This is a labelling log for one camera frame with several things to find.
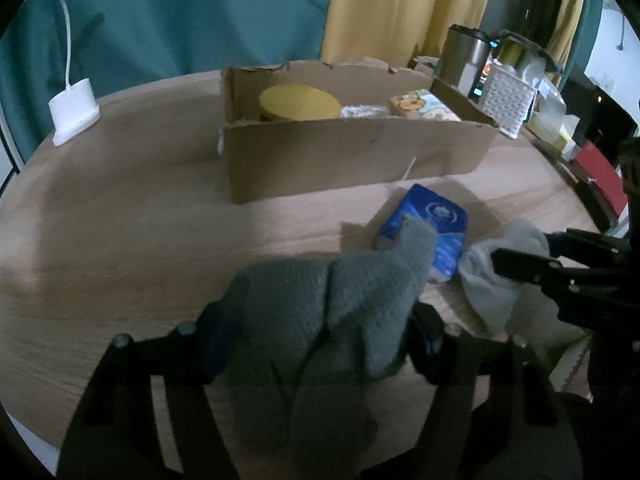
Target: bolt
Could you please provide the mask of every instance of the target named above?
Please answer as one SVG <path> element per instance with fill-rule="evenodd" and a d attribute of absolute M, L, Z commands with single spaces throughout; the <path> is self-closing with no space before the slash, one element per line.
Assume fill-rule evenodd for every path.
<path fill-rule="evenodd" d="M 128 346 L 129 343 L 131 343 L 131 336 L 129 334 L 118 334 L 111 340 L 111 344 L 116 348 L 124 348 Z"/>
<path fill-rule="evenodd" d="M 196 331 L 196 324 L 193 321 L 181 321 L 176 330 L 180 335 L 191 335 Z"/>
<path fill-rule="evenodd" d="M 513 344 L 516 346 L 519 346 L 520 348 L 524 348 L 525 346 L 527 346 L 527 340 L 524 339 L 521 335 L 515 334 L 511 340 L 513 341 Z"/>
<path fill-rule="evenodd" d="M 456 323 L 448 323 L 444 327 L 444 333 L 451 337 L 460 337 L 462 335 L 462 327 Z"/>

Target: white woven basket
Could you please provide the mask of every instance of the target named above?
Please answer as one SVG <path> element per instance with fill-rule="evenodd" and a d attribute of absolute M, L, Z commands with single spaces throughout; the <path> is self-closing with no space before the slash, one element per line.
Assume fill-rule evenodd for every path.
<path fill-rule="evenodd" d="M 502 133 L 515 139 L 535 95 L 533 86 L 494 64 L 484 83 L 478 107 L 497 121 Z"/>

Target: blue tissue pack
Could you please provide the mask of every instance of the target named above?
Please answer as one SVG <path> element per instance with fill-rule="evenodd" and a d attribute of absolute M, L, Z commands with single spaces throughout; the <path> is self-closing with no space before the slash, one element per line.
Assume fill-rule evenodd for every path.
<path fill-rule="evenodd" d="M 375 241 L 377 249 L 388 247 L 396 238 L 404 215 L 420 218 L 438 232 L 430 280 L 446 282 L 456 273 L 462 254 L 467 224 L 466 211 L 436 192 L 414 184 L 391 218 L 378 231 Z"/>

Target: open cardboard box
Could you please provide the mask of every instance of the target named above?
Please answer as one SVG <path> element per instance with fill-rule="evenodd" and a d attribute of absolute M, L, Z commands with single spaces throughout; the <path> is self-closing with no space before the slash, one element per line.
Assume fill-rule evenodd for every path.
<path fill-rule="evenodd" d="M 463 121 L 404 118 L 260 122 L 258 96 L 271 86 L 315 86 L 346 105 L 385 105 L 429 88 Z M 375 63 L 295 61 L 224 71 L 225 156 L 235 203 L 309 191 L 473 171 L 498 133 L 465 96 L 437 78 Z"/>

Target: yellow container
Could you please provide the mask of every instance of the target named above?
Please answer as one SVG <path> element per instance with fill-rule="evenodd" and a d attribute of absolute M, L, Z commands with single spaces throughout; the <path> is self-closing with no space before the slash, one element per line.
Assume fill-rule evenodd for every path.
<path fill-rule="evenodd" d="M 264 121 L 335 119 L 342 110 L 338 99 L 331 94 L 299 83 L 267 88 L 258 100 Z"/>

